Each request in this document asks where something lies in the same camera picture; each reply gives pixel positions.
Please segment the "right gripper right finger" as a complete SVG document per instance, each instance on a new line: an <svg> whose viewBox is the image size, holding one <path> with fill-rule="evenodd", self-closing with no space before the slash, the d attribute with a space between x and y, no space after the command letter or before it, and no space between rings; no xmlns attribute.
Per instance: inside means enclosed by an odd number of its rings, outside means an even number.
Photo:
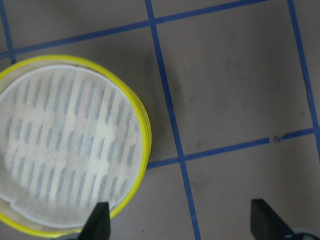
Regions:
<svg viewBox="0 0 320 240"><path fill-rule="evenodd" d="M252 199L250 202L250 231L255 240L299 239L263 199Z"/></svg>

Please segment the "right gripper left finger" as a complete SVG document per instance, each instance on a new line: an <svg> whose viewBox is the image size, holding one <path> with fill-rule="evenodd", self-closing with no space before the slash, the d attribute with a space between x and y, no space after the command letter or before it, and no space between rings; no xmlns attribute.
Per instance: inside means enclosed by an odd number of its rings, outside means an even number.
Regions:
<svg viewBox="0 0 320 240"><path fill-rule="evenodd" d="M108 202L98 202L82 231L78 240L109 240L111 236L110 209Z"/></svg>

